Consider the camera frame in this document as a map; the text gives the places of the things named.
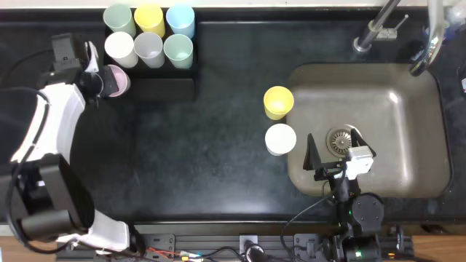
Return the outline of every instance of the white cup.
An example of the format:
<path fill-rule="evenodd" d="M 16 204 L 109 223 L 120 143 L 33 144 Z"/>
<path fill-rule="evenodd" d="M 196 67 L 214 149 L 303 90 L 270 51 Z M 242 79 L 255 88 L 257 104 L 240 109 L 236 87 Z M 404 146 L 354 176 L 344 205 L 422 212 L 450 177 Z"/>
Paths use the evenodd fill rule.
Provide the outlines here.
<path fill-rule="evenodd" d="M 173 33 L 194 36 L 194 10 L 187 4 L 176 4 L 167 11 L 167 22 Z"/>
<path fill-rule="evenodd" d="M 131 87 L 130 77 L 116 65 L 108 65 L 111 69 L 111 72 L 115 76 L 116 85 L 118 86 L 118 91 L 109 95 L 111 98 L 123 95 L 124 92 L 128 91 Z"/>
<path fill-rule="evenodd" d="M 265 144 L 269 153 L 281 156 L 296 145 L 296 133 L 287 124 L 274 124 L 265 134 Z"/>
<path fill-rule="evenodd" d="M 103 12 L 103 22 L 113 32 L 125 32 L 131 37 L 136 35 L 133 13 L 131 8 L 125 4 L 114 4 L 107 7 Z"/>
<path fill-rule="evenodd" d="M 150 68 L 159 68 L 165 62 L 163 42 L 156 33 L 142 33 L 134 40 L 134 51 Z"/>
<path fill-rule="evenodd" d="M 116 32 L 108 36 L 105 52 L 124 68 L 132 68 L 138 63 L 134 41 L 128 33 Z"/>
<path fill-rule="evenodd" d="M 193 45 L 188 36 L 174 34 L 165 40 L 163 51 L 176 67 L 187 69 L 192 66 Z"/>

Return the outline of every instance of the black tray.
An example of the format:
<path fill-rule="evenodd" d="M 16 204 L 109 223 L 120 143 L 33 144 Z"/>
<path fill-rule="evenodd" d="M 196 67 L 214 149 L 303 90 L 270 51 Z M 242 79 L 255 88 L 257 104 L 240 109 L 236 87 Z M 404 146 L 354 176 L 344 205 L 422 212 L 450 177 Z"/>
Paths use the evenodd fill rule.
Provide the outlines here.
<path fill-rule="evenodd" d="M 166 18 L 167 10 L 164 9 L 165 20 L 165 35 L 162 37 L 163 43 L 167 37 L 173 35 L 171 27 L 168 25 Z M 136 25 L 136 36 L 143 31 Z M 170 59 L 165 56 L 165 63 L 161 68 L 149 68 L 141 59 L 133 68 L 124 68 L 116 61 L 109 57 L 106 53 L 103 56 L 104 65 L 112 64 L 123 69 L 131 79 L 131 87 L 126 93 L 119 96 L 121 99 L 131 99 L 138 102 L 186 102 L 194 101 L 196 98 L 196 79 L 197 79 L 197 28 L 194 27 L 194 37 L 191 39 L 193 43 L 193 62 L 189 69 L 175 68 Z M 112 34 L 110 28 L 106 28 L 106 37 Z"/>

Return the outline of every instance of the wooden floor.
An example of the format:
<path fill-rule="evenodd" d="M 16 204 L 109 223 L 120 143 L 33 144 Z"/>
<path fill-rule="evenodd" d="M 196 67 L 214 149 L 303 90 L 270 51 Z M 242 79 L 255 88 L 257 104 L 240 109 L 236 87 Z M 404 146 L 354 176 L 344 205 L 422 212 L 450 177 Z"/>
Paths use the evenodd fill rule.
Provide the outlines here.
<path fill-rule="evenodd" d="M 416 256 L 438 262 L 466 261 L 466 236 L 413 237 Z M 53 244 L 34 243 L 52 249 Z M 40 255 L 26 250 L 14 237 L 0 237 L 3 262 L 54 262 L 54 255 Z"/>

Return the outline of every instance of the white wall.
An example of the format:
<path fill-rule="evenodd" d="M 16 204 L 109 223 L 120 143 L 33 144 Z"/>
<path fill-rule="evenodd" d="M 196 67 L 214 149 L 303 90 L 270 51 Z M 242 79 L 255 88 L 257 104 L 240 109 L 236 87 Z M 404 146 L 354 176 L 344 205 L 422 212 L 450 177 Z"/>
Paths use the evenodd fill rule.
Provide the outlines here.
<path fill-rule="evenodd" d="M 188 2 L 194 7 L 373 7 L 387 0 L 0 0 L 0 8 L 99 8 L 113 3 L 138 6 L 158 3 L 169 7 L 176 2 Z M 450 5 L 456 0 L 443 0 Z M 425 6 L 427 0 L 402 0 L 400 6 Z"/>

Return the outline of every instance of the faucet handle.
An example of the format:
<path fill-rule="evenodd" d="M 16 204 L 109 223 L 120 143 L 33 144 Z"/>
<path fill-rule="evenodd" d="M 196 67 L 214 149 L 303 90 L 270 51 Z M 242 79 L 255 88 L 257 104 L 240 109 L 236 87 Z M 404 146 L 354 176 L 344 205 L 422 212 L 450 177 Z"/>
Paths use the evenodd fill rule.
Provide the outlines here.
<path fill-rule="evenodd" d="M 382 30 L 380 30 L 375 40 L 377 41 L 396 40 L 398 36 L 398 29 L 408 19 L 408 17 L 409 17 L 408 15 L 405 15 L 405 17 L 395 26 L 395 28 L 383 28 Z"/>

